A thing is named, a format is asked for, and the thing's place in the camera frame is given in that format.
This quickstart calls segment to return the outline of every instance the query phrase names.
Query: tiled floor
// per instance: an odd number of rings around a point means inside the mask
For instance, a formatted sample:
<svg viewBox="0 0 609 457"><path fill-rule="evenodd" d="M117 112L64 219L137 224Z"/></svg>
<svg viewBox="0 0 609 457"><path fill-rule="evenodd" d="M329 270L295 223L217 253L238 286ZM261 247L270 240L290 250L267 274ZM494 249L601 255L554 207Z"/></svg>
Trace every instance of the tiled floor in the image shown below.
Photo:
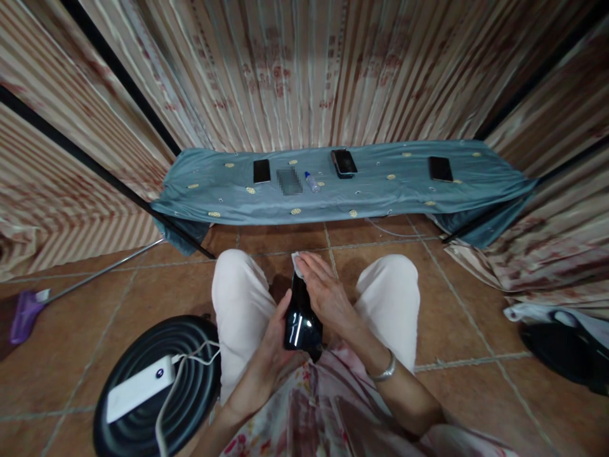
<svg viewBox="0 0 609 457"><path fill-rule="evenodd" d="M464 425L522 455L609 455L609 406L525 351L505 319L500 292L458 266L423 216L283 227L215 226L204 246L254 255L273 292L287 287L289 253L309 249L331 262L354 297L363 268L389 253L419 270L417 377ZM23 289L60 291L124 253L55 267L0 284L0 298ZM167 244L54 302L30 339L0 365L0 455L94 455L93 410L122 352L144 330L178 314L213 313L214 262L182 257Z"/></svg>

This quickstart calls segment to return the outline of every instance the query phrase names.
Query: black round stool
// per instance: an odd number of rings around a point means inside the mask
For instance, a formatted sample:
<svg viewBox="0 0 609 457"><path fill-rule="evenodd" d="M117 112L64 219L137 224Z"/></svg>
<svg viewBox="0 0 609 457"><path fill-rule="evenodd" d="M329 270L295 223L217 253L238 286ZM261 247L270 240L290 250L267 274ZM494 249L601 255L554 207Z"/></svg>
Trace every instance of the black round stool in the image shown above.
<svg viewBox="0 0 609 457"><path fill-rule="evenodd" d="M125 351L103 386L95 409L93 445L98 456L159 455L154 425L171 386L111 424L106 422L108 393L165 355L190 354L208 340L218 342L218 330L209 319L182 315L158 323ZM208 361L218 349L206 345L197 357ZM215 405L220 388L219 355L209 366L195 360L187 360L184 365L180 384L163 416L162 429L170 455L179 452L198 431Z"/></svg>

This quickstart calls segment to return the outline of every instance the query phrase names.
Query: small bottle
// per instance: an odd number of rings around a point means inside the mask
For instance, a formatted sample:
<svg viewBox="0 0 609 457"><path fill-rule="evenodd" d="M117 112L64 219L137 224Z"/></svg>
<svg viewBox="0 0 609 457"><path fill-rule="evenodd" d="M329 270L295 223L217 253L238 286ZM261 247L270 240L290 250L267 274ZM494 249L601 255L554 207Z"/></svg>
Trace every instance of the small bottle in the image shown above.
<svg viewBox="0 0 609 457"><path fill-rule="evenodd" d="M305 171L304 178L309 183L312 192L317 193L321 190L319 184L315 181L315 178L311 176L311 173Z"/></svg>

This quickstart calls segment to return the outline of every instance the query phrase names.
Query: curtain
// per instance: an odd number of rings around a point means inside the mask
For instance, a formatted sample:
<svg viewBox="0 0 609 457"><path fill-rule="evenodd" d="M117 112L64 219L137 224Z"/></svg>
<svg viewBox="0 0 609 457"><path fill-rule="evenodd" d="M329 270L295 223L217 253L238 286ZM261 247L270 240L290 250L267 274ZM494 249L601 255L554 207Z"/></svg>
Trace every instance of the curtain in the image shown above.
<svg viewBox="0 0 609 457"><path fill-rule="evenodd" d="M609 18L582 40L489 139L539 176L609 134ZM514 301L609 318L609 147L540 189L491 247L448 248Z"/></svg>
<svg viewBox="0 0 609 457"><path fill-rule="evenodd" d="M0 1L2 85L139 195L157 197L172 153L55 3ZM160 237L148 215L4 105L0 160L0 280Z"/></svg>
<svg viewBox="0 0 609 457"><path fill-rule="evenodd" d="M567 0L81 4L178 145L227 152L471 138L591 7ZM139 195L155 198L174 157L60 0L0 6L1 83ZM0 146L13 159L0 185L0 277L136 247L155 234L130 202L9 112L0 115L0 126L20 138ZM497 143L515 164L527 155L520 135L508 135L512 152ZM20 148L32 151L29 162L15 160ZM32 166L45 169L44 179ZM35 186L43 189L28 193ZM16 195L27 195L27 209L13 206ZM56 196L55 206L42 195ZM135 222L93 242L91 234L117 216ZM66 230L89 247L51 247L51 237L72 236Z"/></svg>
<svg viewBox="0 0 609 457"><path fill-rule="evenodd" d="M471 138L590 4L84 0L183 146Z"/></svg>

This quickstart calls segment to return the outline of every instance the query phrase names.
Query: knee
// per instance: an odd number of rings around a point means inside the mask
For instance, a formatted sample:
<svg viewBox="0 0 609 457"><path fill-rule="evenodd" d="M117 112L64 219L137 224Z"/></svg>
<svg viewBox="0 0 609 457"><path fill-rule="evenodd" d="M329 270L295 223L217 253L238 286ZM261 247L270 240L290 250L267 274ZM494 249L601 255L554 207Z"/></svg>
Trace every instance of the knee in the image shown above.
<svg viewBox="0 0 609 457"><path fill-rule="evenodd" d="M412 260L401 254L389 254L385 257L381 257L378 262L390 272L398 273L400 276L414 276L415 279L419 277L417 267L414 266Z"/></svg>
<svg viewBox="0 0 609 457"><path fill-rule="evenodd" d="M239 265L246 265L250 256L240 249L228 249L218 256L216 268L229 268L233 270Z"/></svg>

